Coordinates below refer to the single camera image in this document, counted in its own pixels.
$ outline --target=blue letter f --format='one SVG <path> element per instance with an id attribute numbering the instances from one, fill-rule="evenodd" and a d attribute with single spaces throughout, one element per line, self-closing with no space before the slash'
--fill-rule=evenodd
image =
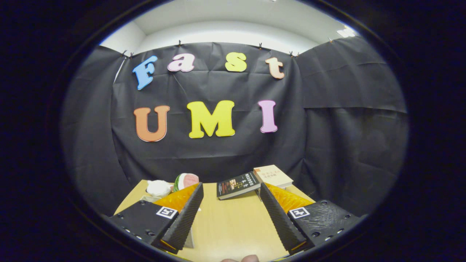
<path id="1" fill-rule="evenodd" d="M 133 73 L 136 73 L 137 82 L 138 82 L 137 90 L 143 89 L 146 85 L 152 82 L 153 77 L 148 76 L 147 73 L 149 74 L 154 73 L 155 68 L 154 68 L 154 64 L 152 63 L 155 61 L 157 61 L 157 57 L 153 55 L 133 69 Z"/>

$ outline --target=letter i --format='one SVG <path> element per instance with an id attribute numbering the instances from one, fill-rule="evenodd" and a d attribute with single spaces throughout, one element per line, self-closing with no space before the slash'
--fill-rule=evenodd
<path id="1" fill-rule="evenodd" d="M 275 102 L 272 100 L 262 100 L 257 103 L 262 108 L 262 133 L 272 133 L 278 130 L 274 120 Z"/>

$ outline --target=wooden table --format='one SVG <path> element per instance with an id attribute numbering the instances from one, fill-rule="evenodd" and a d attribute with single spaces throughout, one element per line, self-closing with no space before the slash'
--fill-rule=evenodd
<path id="1" fill-rule="evenodd" d="M 149 196 L 147 185 L 146 180 L 140 181 L 115 213 Z M 286 190 L 313 201 L 295 186 Z M 216 183 L 205 183 L 200 209 L 192 224 L 194 248 L 185 247 L 177 256 L 193 262 L 220 262 L 225 258 L 241 261 L 246 255 L 256 254 L 266 262 L 288 254 L 255 191 L 219 200 Z"/>

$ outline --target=white ceiling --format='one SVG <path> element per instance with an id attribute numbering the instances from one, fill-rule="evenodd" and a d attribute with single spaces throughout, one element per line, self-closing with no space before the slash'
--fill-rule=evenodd
<path id="1" fill-rule="evenodd" d="M 325 43 L 341 36 L 344 25 L 296 0 L 174 0 L 134 22 L 146 34 L 204 21 L 244 21 L 267 25 Z"/>

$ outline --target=yellow letter m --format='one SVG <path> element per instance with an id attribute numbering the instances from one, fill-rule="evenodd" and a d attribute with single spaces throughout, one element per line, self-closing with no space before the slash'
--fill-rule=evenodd
<path id="1" fill-rule="evenodd" d="M 232 128 L 232 108 L 234 102 L 230 100 L 222 100 L 217 104 L 213 114 L 203 102 L 191 102 L 187 108 L 191 110 L 192 131 L 189 133 L 190 138 L 202 138 L 204 132 L 201 131 L 201 125 L 208 136 L 212 136 L 217 124 L 219 128 L 215 132 L 218 137 L 229 137 L 234 135 Z"/>

